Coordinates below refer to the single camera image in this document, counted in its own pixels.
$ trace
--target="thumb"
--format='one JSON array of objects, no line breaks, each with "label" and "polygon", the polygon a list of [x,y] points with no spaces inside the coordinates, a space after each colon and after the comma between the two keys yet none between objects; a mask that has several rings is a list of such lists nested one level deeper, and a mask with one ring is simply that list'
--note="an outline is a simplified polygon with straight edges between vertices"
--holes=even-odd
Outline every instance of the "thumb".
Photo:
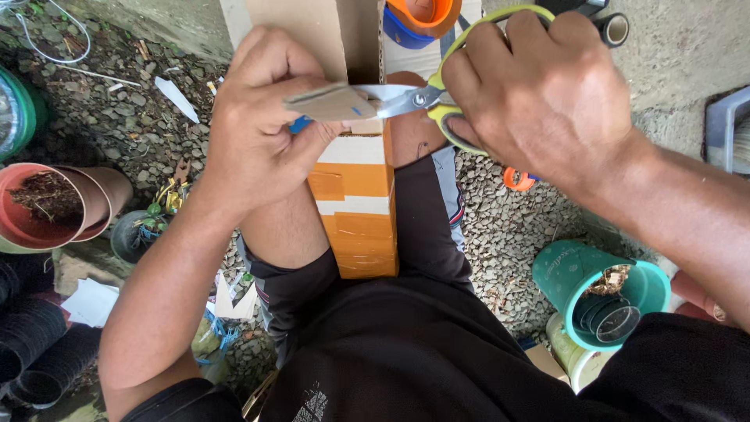
[{"label": "thumb", "polygon": [[341,122],[311,122],[292,138],[284,152],[285,161],[312,170],[326,147],[344,131]]}]

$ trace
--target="forearm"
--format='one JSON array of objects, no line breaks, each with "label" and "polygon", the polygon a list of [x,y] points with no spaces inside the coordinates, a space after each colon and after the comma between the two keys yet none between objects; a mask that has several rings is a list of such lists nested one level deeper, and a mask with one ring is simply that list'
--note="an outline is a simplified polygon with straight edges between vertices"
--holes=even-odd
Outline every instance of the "forearm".
[{"label": "forearm", "polygon": [[109,388],[142,384],[190,347],[211,284],[241,216],[200,184],[138,263],[107,320],[100,375]]},{"label": "forearm", "polygon": [[594,189],[567,191],[670,258],[750,330],[750,184],[633,136]]}]

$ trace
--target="green bucket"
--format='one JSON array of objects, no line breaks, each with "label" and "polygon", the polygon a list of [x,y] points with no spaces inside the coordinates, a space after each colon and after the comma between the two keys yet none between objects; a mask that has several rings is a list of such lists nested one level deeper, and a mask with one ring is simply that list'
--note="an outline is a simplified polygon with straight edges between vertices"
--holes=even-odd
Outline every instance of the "green bucket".
[{"label": "green bucket", "polygon": [[11,139],[0,140],[0,161],[12,157],[19,152],[34,136],[47,124],[47,106],[37,90],[16,78],[7,69],[0,66],[0,79],[5,86],[10,87],[12,101],[17,104],[17,130]]},{"label": "green bucket", "polygon": [[666,311],[671,295],[669,278],[654,264],[618,258],[575,240],[553,242],[534,260],[531,268],[534,282],[564,318],[565,333],[582,348],[612,351],[626,340],[624,337],[615,342],[601,342],[596,335],[573,325],[573,308],[582,293],[604,270],[620,264],[632,265],[621,295],[638,307],[641,314]]}]

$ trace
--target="right hand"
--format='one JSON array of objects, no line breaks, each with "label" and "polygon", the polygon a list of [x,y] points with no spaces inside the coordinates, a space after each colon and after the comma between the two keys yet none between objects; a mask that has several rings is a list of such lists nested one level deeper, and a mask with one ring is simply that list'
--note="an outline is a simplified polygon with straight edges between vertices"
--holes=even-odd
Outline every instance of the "right hand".
[{"label": "right hand", "polygon": [[476,26],[443,65],[445,87],[474,133],[465,134],[466,122],[450,121],[454,131],[563,189],[612,170],[641,143],[631,136],[638,131],[628,84],[586,17],[561,14],[546,31],[533,12],[522,11],[506,33],[507,42],[496,25]]}]

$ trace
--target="left hand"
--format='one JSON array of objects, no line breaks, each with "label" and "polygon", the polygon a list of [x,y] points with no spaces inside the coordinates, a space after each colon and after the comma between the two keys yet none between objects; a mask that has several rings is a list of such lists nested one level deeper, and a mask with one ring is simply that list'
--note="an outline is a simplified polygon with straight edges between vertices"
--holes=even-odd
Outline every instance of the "left hand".
[{"label": "left hand", "polygon": [[311,122],[292,135],[287,124],[300,114],[285,110],[282,100],[328,84],[320,64],[286,32],[254,27],[216,95],[199,190],[236,222],[292,193],[344,127]]}]

